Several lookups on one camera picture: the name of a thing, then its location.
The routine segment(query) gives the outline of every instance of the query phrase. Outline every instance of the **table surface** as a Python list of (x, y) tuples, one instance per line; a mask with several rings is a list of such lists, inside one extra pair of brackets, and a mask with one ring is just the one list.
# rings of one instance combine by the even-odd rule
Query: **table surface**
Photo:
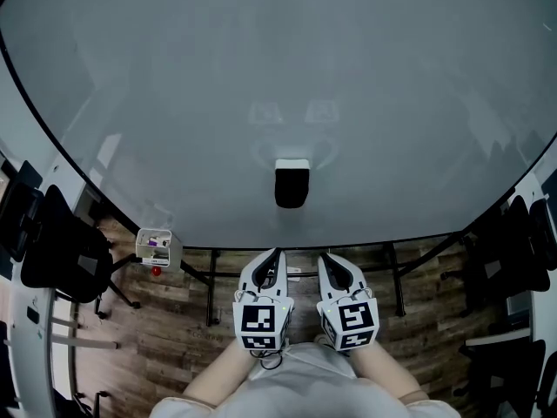
[[(460, 230), (556, 130), (557, 0), (6, 0), (0, 28), (84, 173), (186, 246)], [(311, 162), (298, 210), (277, 158)]]

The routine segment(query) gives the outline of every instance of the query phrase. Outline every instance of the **metal frame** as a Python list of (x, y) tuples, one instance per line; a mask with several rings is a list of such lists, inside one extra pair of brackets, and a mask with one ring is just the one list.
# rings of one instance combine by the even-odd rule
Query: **metal frame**
[[(122, 258), (119, 261), (112, 264), (111, 273), (114, 274), (121, 267), (127, 265), (128, 263), (136, 261), (136, 260), (137, 260), (136, 254), (132, 253), (132, 254), (126, 255), (124, 258)], [(114, 284), (114, 282), (112, 280), (110, 280), (108, 282), (108, 288), (110, 288), (116, 296), (118, 296), (120, 299), (122, 299), (128, 307), (132, 307), (134, 309), (138, 309), (138, 308), (141, 307), (139, 302), (132, 302), (131, 300), (129, 300), (125, 296), (125, 294), (122, 293), (122, 291), (120, 291), (120, 288), (118, 288)], [(103, 294), (100, 293), (97, 296), (97, 298), (95, 299), (95, 314), (98, 316), (99, 319), (106, 319), (108, 317), (108, 315), (106, 313), (103, 313), (102, 311), (99, 311), (100, 306), (101, 306), (102, 296), (103, 296)]]
[(108, 398), (110, 395), (108, 394), (108, 392), (105, 392), (103, 390), (101, 390), (100, 392), (96, 392), (95, 393), (95, 401), (93, 403), (93, 409), (91, 410), (91, 408), (89, 406), (86, 406), (85, 404), (83, 404), (81, 402), (81, 400), (83, 398), (85, 398), (84, 394), (81, 393), (77, 393), (73, 395), (73, 400), (77, 403), (77, 405), (79, 406), (79, 409), (81, 410), (81, 412), (84, 414), (84, 416), (87, 416), (88, 418), (99, 418), (100, 417), (100, 398)]
[[(0, 0), (0, 7), (2, 6), (4, 1), (5, 0)], [(0, 51), (2, 52), (2, 56), (3, 56), (3, 59), (6, 63), (8, 71), (10, 72), (10, 75), (11, 75), (13, 81), (14, 81), (14, 84), (16, 85), (17, 89), (19, 90), (19, 93), (21, 94), (22, 99), (25, 101), (25, 103), (27, 104), (27, 107), (29, 108), (30, 112), (33, 114), (33, 116), (37, 120), (38, 124), (41, 126), (44, 133), (50, 139), (52, 144), (54, 144), (54, 146), (58, 149), (60, 154), (62, 156), (64, 156), (64, 158), (73, 167), (73, 169), (77, 172), (77, 174), (80, 175), (81, 178), (84, 179), (84, 181), (87, 183), (87, 186), (90, 187), (91, 190), (93, 192), (95, 192), (96, 195), (101, 199), (101, 202), (102, 202), (103, 205), (106, 206), (107, 211), (110, 212), (112, 214), (112, 216), (117, 221), (119, 221), (125, 228), (127, 228), (130, 232), (137, 234), (138, 230), (139, 230), (138, 225), (135, 222), (133, 222), (127, 215), (125, 215), (116, 205), (114, 205), (114, 203), (112, 203), (100, 191), (100, 189), (95, 184), (93, 184), (93, 182), (89, 179), (89, 177), (84, 173), (84, 171), (77, 165), (77, 163), (71, 158), (71, 156), (68, 154), (68, 152), (58, 142), (57, 138), (54, 136), (54, 134), (50, 131), (47, 124), (44, 122), (44, 120), (41, 117), (40, 113), (38, 112), (37, 108), (35, 107), (35, 105), (30, 100), (30, 97), (27, 94), (27, 91), (25, 90), (21, 80), (19, 79), (19, 76), (17, 75), (15, 67), (14, 67), (13, 63), (11, 62), (10, 54), (8, 53), (5, 42), (3, 40), (1, 29), (0, 29)], [(555, 141), (555, 137), (557, 137), (557, 132), (553, 136), (552, 140), (549, 141), (549, 143), (546, 145), (544, 150), (541, 152), (540, 156), (520, 176), (520, 178), (514, 184), (513, 188), (537, 164), (537, 162), (540, 160), (540, 158), (543, 156), (543, 154), (546, 152), (546, 150), (549, 148), (549, 146)], [(443, 252), (449, 246), (453, 245), (454, 243), (456, 243), (457, 241), (462, 239), (464, 236), (466, 236), (473, 229), (474, 223), (476, 223), (478, 220), (482, 219), (487, 213), (491, 212), (493, 209), (498, 209), (508, 199), (508, 197), (514, 192), (513, 188), (510, 191), (503, 194), (497, 200), (497, 202), (495, 202), (490, 208), (488, 208), (486, 210), (486, 212), (484, 212), (484, 214), (481, 217), (479, 217), (476, 221), (474, 221), (470, 226), (463, 229), (462, 231), (450, 233), (450, 235), (445, 240), (443, 240), (441, 243), (439, 243), (434, 249), (432, 249), (428, 253), (424, 254), (423, 256), (419, 257), (415, 261), (407, 262), (405, 264), (399, 264), (396, 260), (396, 252), (394, 251), (393, 244), (396, 243), (396, 242), (400, 242), (400, 241), (409, 241), (410, 239), (392, 240), (392, 241), (388, 241), (388, 242), (383, 243), (383, 245), (386, 246), (386, 251), (388, 252), (390, 264), (387, 265), (387, 266), (376, 266), (374, 268), (370, 268), (368, 270), (365, 270), (364, 272), (378, 271), (378, 270), (384, 270), (384, 269), (392, 269), (393, 270), (393, 282), (394, 282), (395, 293), (396, 293), (396, 297), (397, 297), (397, 315), (402, 316), (402, 315), (405, 314), (404, 300), (403, 300), (403, 296), (402, 296), (402, 286), (401, 286), (400, 278), (409, 274), (411, 271), (413, 271), (417, 267), (423, 265), (428, 260), (437, 256), (439, 253)], [(439, 237), (439, 236), (443, 236), (443, 235), (445, 235), (445, 234), (437, 234), (437, 235), (433, 235), (433, 236), (420, 237), (420, 238), (416, 238), (416, 239), (424, 239), (424, 238), (429, 238), (429, 237)], [(362, 244), (357, 244), (357, 245), (356, 244), (354, 244), (354, 245), (346, 244), (346, 245), (342, 245), (342, 246), (330, 246), (330, 247), (369, 246), (369, 245), (378, 245), (378, 244), (381, 244), (381, 243), (380, 242), (379, 243), (362, 243)], [(216, 260), (217, 260), (217, 257), (218, 257), (218, 250), (217, 249), (212, 249), (212, 248), (197, 248), (197, 249), (211, 249), (211, 268), (210, 268), (210, 271), (209, 272), (197, 271), (183, 261), (182, 261), (180, 267), (183, 271), (190, 274), (192, 277), (199, 280), (200, 282), (204, 283), (209, 288), (209, 291), (208, 291), (208, 294), (207, 294), (207, 326), (209, 327), (211, 324), (215, 323), (215, 320), (213, 319), (213, 311), (212, 311), (214, 284), (215, 284), (214, 279), (216, 277), (239, 277), (240, 274), (239, 273), (218, 273), (216, 271), (216, 265), (217, 265)], [(315, 249), (315, 247), (309, 247), (309, 248), (297, 247), (295, 249)], [(317, 273), (302, 273), (302, 274), (299, 273), (299, 274), (294, 274), (292, 277), (317, 277), (317, 276), (318, 276)]]

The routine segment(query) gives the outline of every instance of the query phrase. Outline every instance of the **black chair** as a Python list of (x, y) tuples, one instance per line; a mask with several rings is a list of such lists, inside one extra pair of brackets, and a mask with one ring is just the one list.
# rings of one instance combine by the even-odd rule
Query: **black chair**
[(57, 416), (59, 418), (100, 418), (100, 398), (110, 396), (107, 392), (95, 393), (93, 408), (83, 404), (81, 401), (84, 394), (74, 394), (73, 400), (66, 400), (56, 390), (54, 391), (54, 402), (56, 405)]
[(551, 400), (555, 378), (557, 378), (557, 352), (547, 359), (541, 378), (540, 391), (536, 398), (536, 404), (544, 418), (557, 416), (557, 399)]
[[(543, 340), (529, 337), (478, 346), (462, 346), (460, 352), (472, 360), (469, 382), (453, 394), (470, 394), (487, 416), (495, 417), (499, 405), (508, 401), (519, 418), (529, 418), (536, 397), (546, 353)], [(499, 385), (493, 386), (493, 380)]]
[(22, 261), (21, 280), (27, 287), (56, 288), (60, 297), (79, 303), (96, 301), (109, 287), (128, 306), (129, 301), (111, 281), (112, 274), (136, 256), (114, 263), (111, 243), (95, 227), (75, 217), (59, 189), (45, 195), (24, 182), (11, 181), (0, 205), (0, 244), (15, 261)]
[[(557, 267), (557, 242), (553, 234), (547, 203), (540, 199), (530, 211), (522, 197), (516, 197), (507, 212), (477, 225), (477, 240), (463, 239), (469, 260), (462, 271), (441, 274), (441, 279), (463, 279), (466, 309), (462, 317), (487, 300), (504, 300), (523, 291), (547, 291), (547, 271)], [(500, 269), (491, 277), (487, 266)]]

